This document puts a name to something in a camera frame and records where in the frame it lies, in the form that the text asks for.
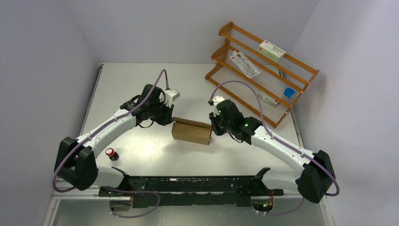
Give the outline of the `brown cardboard box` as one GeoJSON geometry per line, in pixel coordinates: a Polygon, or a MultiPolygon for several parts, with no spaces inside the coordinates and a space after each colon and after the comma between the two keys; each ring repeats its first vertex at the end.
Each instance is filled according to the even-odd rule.
{"type": "Polygon", "coordinates": [[[172,137],[175,140],[209,145],[212,129],[210,124],[178,117],[172,118],[172,137]]]}

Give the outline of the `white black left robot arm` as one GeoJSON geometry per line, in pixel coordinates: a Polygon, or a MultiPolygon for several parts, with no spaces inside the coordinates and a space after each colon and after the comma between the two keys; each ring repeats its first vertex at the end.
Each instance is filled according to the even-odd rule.
{"type": "Polygon", "coordinates": [[[161,126],[172,123],[173,102],[180,97],[176,89],[147,84],[142,93],[123,103],[107,121],[78,138],[66,137],[59,145],[53,189],[62,192],[55,183],[62,178],[73,189],[84,191],[91,186],[111,187],[119,196],[130,190],[130,175],[112,167],[100,167],[97,157],[125,132],[151,120],[161,126]]]}

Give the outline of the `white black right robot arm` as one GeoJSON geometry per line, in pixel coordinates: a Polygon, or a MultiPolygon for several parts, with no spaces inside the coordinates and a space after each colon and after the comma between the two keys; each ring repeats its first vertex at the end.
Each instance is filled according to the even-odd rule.
{"type": "Polygon", "coordinates": [[[254,182],[254,190],[265,195],[270,190],[281,189],[298,192],[304,199],[319,203],[329,196],[331,185],[336,185],[334,168],[328,153],[313,152],[284,139],[254,117],[244,117],[236,104],[221,96],[209,101],[213,111],[209,114],[212,130],[217,136],[229,134],[239,143],[258,147],[293,171],[270,172],[254,182]]]}

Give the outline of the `white green small box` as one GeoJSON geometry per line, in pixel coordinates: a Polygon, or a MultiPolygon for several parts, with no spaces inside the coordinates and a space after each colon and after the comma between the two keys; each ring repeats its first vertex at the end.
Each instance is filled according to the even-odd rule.
{"type": "Polygon", "coordinates": [[[278,63],[279,60],[286,54],[286,51],[272,44],[268,40],[261,42],[258,45],[257,51],[276,63],[278,63]]]}

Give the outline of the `orange wooden rack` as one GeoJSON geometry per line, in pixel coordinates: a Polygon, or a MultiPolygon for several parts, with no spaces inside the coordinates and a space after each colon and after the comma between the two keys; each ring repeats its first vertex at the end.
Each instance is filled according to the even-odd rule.
{"type": "Polygon", "coordinates": [[[278,63],[273,62],[257,51],[258,45],[264,40],[233,22],[224,25],[218,34],[224,38],[224,41],[221,47],[212,54],[211,58],[216,61],[216,65],[205,76],[205,79],[215,86],[228,80],[244,81],[255,89],[257,97],[260,91],[270,95],[279,104],[274,108],[261,101],[263,118],[272,127],[277,127],[319,74],[319,70],[288,53],[278,63]],[[245,54],[261,73],[252,78],[244,75],[230,59],[233,51],[245,54]],[[296,91],[293,99],[284,96],[283,92],[286,88],[296,91]]]}

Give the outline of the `clear plastic blister package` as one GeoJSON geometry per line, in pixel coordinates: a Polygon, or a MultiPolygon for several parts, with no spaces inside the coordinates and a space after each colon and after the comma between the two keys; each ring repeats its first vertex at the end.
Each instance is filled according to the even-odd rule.
{"type": "Polygon", "coordinates": [[[261,73],[246,55],[241,52],[233,51],[230,59],[248,78],[255,77],[261,73]]]}

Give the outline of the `blue small block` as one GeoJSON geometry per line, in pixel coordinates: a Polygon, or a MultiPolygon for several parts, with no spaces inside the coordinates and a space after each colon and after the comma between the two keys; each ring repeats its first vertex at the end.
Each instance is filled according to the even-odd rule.
{"type": "Polygon", "coordinates": [[[296,95],[296,91],[292,88],[286,88],[283,92],[284,96],[289,98],[289,99],[293,99],[296,95]]]}

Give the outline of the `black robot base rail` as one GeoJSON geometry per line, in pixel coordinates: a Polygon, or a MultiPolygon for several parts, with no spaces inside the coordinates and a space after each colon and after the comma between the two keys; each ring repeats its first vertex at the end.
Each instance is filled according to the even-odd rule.
{"type": "Polygon", "coordinates": [[[128,197],[133,208],[159,206],[227,205],[252,207],[255,196],[282,196],[281,189],[270,190],[263,184],[269,168],[249,176],[131,176],[119,190],[99,189],[100,197],[128,197]]]}

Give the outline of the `aluminium frame profile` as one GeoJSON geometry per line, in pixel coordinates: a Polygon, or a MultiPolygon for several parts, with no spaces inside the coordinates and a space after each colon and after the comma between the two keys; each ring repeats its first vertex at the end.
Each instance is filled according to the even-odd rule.
{"type": "MultiPolygon", "coordinates": [[[[54,197],[64,197],[66,199],[79,199],[79,198],[95,198],[95,197],[128,197],[133,193],[121,193],[121,192],[113,192],[106,190],[103,194],[100,194],[100,187],[92,186],[89,189],[84,191],[79,191],[78,189],[73,189],[66,193],[59,193],[54,191],[54,197]]],[[[190,195],[222,195],[222,194],[233,194],[233,192],[157,192],[159,195],[171,194],[171,195],[182,195],[182,194],[190,194],[190,195]]]]}

